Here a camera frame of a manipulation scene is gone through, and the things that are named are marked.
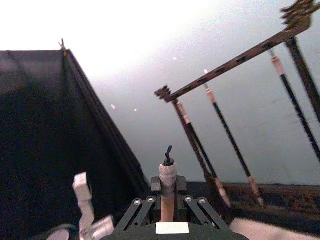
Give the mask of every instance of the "white tape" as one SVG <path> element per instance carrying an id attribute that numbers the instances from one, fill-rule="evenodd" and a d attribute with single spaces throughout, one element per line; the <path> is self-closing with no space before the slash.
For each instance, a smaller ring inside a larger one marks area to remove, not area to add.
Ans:
<path id="1" fill-rule="evenodd" d="M 157 222 L 155 234 L 189 234 L 187 222 Z"/>

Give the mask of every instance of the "black cloth backdrop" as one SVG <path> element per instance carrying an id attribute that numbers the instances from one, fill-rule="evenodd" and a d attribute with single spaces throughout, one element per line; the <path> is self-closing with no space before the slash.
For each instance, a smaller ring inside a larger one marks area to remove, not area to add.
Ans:
<path id="1" fill-rule="evenodd" d="M 78 226 L 72 184 L 87 172 L 95 219 L 149 188 L 71 51 L 0 51 L 1 239 Z"/>

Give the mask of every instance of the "white wall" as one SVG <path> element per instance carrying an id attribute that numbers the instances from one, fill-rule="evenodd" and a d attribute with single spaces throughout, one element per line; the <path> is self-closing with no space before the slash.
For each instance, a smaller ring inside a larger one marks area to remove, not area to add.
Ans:
<path id="1" fill-rule="evenodd" d="M 168 145 L 189 181 L 203 172 L 171 104 L 154 96 L 176 91 L 284 29 L 284 1 L 6 1 L 1 50 L 56 50 L 64 38 L 97 95 L 150 179 Z M 298 42 L 320 85 L 320 12 Z M 289 82 L 320 143 L 319 122 L 291 56 L 275 48 Z M 320 184 L 320 164 L 268 53 L 209 82 L 258 183 Z M 180 100 L 218 176 L 246 182 L 239 160 L 211 107 L 197 88 Z"/>

